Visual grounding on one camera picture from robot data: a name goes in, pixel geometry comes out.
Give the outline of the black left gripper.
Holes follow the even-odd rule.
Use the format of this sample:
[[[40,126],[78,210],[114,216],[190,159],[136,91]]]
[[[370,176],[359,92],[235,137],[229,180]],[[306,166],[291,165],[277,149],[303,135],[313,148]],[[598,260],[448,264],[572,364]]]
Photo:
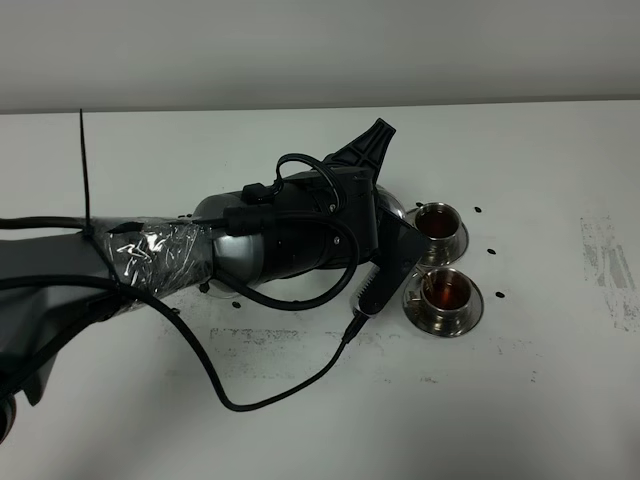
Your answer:
[[[359,259],[370,260],[378,250],[378,192],[376,182],[396,129],[378,118],[357,138],[322,161],[333,174],[331,187],[320,180],[319,205],[355,235]]]

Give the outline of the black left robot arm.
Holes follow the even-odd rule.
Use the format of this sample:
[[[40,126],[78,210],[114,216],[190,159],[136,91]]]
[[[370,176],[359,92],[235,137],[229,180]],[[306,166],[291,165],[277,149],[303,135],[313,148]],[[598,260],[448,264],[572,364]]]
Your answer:
[[[281,163],[302,172],[207,197],[190,215],[3,219],[3,230],[31,237],[1,244],[2,434],[13,427],[18,394],[40,402],[64,346],[138,306],[176,327],[227,403],[208,355],[164,298],[224,287],[298,312],[333,300],[361,264],[386,268],[396,248],[377,180],[394,133],[377,120],[324,159],[286,154]]]

